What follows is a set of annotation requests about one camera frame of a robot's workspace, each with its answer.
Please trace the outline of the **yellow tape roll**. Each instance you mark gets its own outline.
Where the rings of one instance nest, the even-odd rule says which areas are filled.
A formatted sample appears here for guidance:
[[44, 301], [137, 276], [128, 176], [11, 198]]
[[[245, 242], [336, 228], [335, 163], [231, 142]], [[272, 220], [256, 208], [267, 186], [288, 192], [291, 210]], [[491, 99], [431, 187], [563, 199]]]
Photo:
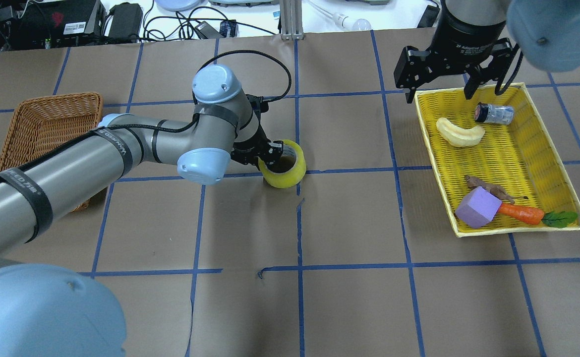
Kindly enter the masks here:
[[276, 189], [288, 189], [300, 183], [307, 171], [303, 149], [295, 141], [283, 139], [274, 142], [281, 149], [276, 160], [264, 161], [258, 157], [257, 167], [265, 182]]

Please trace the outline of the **small dark-lidded jar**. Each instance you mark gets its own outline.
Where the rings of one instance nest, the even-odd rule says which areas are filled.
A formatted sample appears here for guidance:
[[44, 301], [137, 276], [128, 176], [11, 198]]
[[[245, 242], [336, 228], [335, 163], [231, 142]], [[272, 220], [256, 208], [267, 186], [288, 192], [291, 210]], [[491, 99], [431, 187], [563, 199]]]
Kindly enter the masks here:
[[515, 109], [512, 106], [478, 103], [474, 109], [474, 121], [477, 123], [510, 125], [514, 117]]

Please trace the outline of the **yellow woven basket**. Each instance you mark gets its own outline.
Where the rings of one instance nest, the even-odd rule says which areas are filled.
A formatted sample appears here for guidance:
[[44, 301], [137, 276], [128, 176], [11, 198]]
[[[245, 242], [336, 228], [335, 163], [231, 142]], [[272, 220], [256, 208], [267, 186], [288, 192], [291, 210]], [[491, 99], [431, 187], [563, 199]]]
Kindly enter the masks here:
[[[522, 205], [546, 213], [574, 212], [577, 219], [565, 230], [580, 231], [578, 195], [526, 84], [514, 83], [500, 96], [494, 89], [492, 84], [480, 87], [469, 100], [462, 88], [423, 90], [414, 97], [424, 144], [453, 231], [458, 237], [557, 231], [543, 223], [528, 225], [504, 215], [479, 229], [467, 226], [455, 215], [469, 192], [466, 175], [501, 185], [513, 196], [526, 196]], [[510, 106], [514, 119], [509, 125], [484, 124], [485, 134], [477, 145], [457, 148], [449, 144], [440, 135], [437, 120], [447, 118], [460, 128], [472, 128], [478, 103]]]

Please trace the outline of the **yellow banana toy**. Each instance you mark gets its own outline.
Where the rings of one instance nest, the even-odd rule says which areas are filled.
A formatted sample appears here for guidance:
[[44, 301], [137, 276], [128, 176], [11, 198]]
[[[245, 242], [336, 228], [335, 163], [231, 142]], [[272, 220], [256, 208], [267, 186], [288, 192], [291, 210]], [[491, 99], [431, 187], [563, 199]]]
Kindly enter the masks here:
[[450, 122], [447, 118], [439, 118], [436, 128], [440, 136], [454, 147], [471, 147], [480, 143], [486, 131], [480, 125], [465, 129]]

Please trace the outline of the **brown toy animal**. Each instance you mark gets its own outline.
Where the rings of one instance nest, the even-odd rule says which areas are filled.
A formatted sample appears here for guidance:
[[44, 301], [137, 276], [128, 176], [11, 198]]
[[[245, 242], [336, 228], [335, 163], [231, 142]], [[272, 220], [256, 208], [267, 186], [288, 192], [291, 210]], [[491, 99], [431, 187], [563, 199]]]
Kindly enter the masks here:
[[510, 204], [514, 205], [517, 200], [527, 200], [528, 196], [512, 196], [506, 192], [506, 189], [502, 185], [489, 183], [476, 176], [464, 176], [467, 188], [475, 190], [477, 188], [482, 188], [495, 196], [496, 198], [508, 201]]

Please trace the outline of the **purple foam cube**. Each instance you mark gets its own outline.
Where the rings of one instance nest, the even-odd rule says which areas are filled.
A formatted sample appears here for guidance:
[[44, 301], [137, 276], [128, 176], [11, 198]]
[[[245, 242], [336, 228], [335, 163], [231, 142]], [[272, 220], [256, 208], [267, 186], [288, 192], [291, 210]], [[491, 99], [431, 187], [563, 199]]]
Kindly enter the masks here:
[[479, 229], [493, 221], [502, 203], [501, 199], [478, 186], [463, 198], [455, 215], [467, 226]]

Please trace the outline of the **white light bulb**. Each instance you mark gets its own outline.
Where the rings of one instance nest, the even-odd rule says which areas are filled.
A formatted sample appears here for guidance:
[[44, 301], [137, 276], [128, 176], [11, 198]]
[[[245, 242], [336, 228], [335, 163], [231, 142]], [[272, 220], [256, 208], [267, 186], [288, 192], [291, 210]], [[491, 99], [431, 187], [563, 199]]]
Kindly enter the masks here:
[[347, 16], [342, 13], [333, 13], [332, 19], [336, 26], [346, 31], [364, 31], [372, 30], [372, 25], [369, 20], [364, 18], [356, 18]]

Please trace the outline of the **toy carrot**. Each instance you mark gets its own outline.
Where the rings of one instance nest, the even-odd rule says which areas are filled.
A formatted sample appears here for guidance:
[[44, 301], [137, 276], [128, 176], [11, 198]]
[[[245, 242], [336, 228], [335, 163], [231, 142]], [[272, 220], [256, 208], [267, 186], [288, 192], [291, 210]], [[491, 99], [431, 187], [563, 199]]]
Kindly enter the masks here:
[[501, 203], [498, 213], [512, 217], [528, 225], [544, 224], [551, 228], [566, 228], [578, 219], [576, 212], [544, 212], [532, 206], [512, 205]]

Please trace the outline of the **brown wicker basket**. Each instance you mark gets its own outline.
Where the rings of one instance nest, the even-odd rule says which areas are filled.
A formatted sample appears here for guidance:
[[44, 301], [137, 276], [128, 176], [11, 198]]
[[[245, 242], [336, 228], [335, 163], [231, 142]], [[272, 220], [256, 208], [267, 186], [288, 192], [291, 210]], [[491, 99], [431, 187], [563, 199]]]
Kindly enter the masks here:
[[95, 128], [104, 99], [87, 91], [27, 99], [14, 109], [0, 154], [0, 171], [25, 164]]

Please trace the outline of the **aluminium frame post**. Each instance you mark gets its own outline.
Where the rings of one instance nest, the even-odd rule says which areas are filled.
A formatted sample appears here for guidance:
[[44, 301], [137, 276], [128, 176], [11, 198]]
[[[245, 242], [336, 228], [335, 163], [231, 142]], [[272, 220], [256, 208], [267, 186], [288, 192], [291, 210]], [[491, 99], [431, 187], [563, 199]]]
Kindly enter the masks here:
[[304, 39], [301, 0], [280, 0], [280, 37], [283, 41]]

